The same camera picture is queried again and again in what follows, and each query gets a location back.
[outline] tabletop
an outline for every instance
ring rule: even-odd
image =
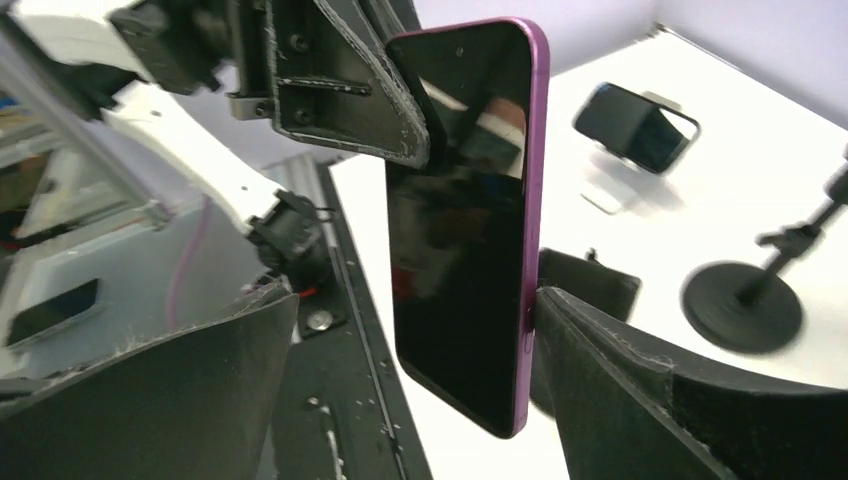
[[[701,137],[640,200],[606,215],[580,187],[607,168],[594,144],[571,127],[601,82],[650,91],[678,103],[701,124]],[[551,79],[541,244],[642,279],[630,323],[714,360],[811,384],[848,388],[848,278],[842,271],[848,222],[838,219],[783,278],[799,295],[806,321],[781,351],[744,356],[701,338],[680,309],[680,289],[700,265],[720,260],[762,264],[773,251],[757,235],[804,221],[824,202],[824,186],[842,167],[848,132],[748,78],[673,34],[661,34]],[[334,167],[334,179],[374,297],[393,341],[391,278],[382,161],[358,156]],[[553,420],[534,407],[527,427],[496,439],[408,376],[404,391],[434,478],[565,479]]]

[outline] purple smartphone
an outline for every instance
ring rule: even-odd
[[[498,18],[386,47],[430,133],[426,168],[386,163],[403,369],[501,438],[527,421],[550,52]]]

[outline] white robotic arm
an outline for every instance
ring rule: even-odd
[[[244,163],[160,88],[112,25],[127,0],[17,0],[7,14],[52,61],[105,65],[135,77],[97,117],[159,154],[212,198],[274,274],[309,288],[331,268],[314,206]]]

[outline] robotic arm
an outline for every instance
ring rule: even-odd
[[[368,25],[367,12],[373,17],[382,7],[391,13],[391,5],[381,5],[382,1],[368,0],[370,10],[356,3],[360,15],[355,17]],[[308,10],[304,3],[6,0],[0,5],[0,32],[67,107],[84,120],[101,121],[159,154],[226,212],[256,245],[272,274],[285,273],[293,287],[301,290],[317,285],[331,271],[315,207],[242,162],[183,110],[171,93],[190,95],[204,86],[219,89],[215,73],[232,60],[240,79],[239,91],[228,95],[236,118],[271,118],[275,130],[298,141],[421,166],[427,151],[423,117],[419,119],[420,112],[410,108],[414,102],[402,82],[394,80],[399,76],[393,66],[375,60],[375,50],[382,49],[386,38],[370,38],[369,50],[361,36],[345,36],[353,48],[342,51],[370,68],[361,78],[317,74],[323,72],[316,72],[316,58],[308,54],[310,37],[329,35],[329,31],[303,28],[306,34],[289,36],[288,50],[278,47],[280,30],[286,25],[279,25],[275,10],[310,25],[316,22],[308,17],[316,12],[331,20],[337,17],[331,9],[320,9],[323,0],[315,2],[319,8],[311,13],[303,11]],[[379,33],[390,37],[404,28],[396,19],[392,14],[374,20],[382,26]],[[356,26],[346,19],[333,28],[344,35],[353,28],[351,23]],[[369,30],[372,37],[377,30]],[[286,63],[287,53],[305,59]],[[372,78],[381,83],[386,96],[375,95],[369,83]],[[294,85],[294,89],[281,91],[279,85]],[[402,133],[377,131],[374,135],[380,138],[370,141],[363,132],[339,128],[338,124],[346,123],[344,116],[314,114],[322,110],[322,102],[334,102],[336,110],[344,111],[350,96],[369,97],[365,112],[361,111],[363,101],[357,103],[359,116],[368,113],[369,105],[385,111],[388,103],[401,120],[401,128],[393,128]],[[417,136],[404,138],[410,132]],[[380,147],[381,142],[387,143],[385,139],[391,143],[393,138],[407,150]]]

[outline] pink phone frame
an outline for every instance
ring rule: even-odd
[[[516,435],[527,424],[530,406],[530,372],[533,362],[534,325],[533,313],[536,304],[536,288],[539,278],[539,227],[542,219],[542,172],[545,161],[545,127],[548,110],[548,84],[550,83],[551,52],[548,38],[535,22],[518,17],[496,17],[481,21],[459,23],[443,27],[416,30],[397,35],[395,38],[411,37],[426,33],[458,30],[476,25],[511,23],[524,32],[530,44],[533,62],[530,83],[530,115],[527,118],[525,143],[525,206],[524,206],[524,252],[521,278],[521,301],[519,310],[518,357],[516,358],[515,399],[512,431],[507,438]]]

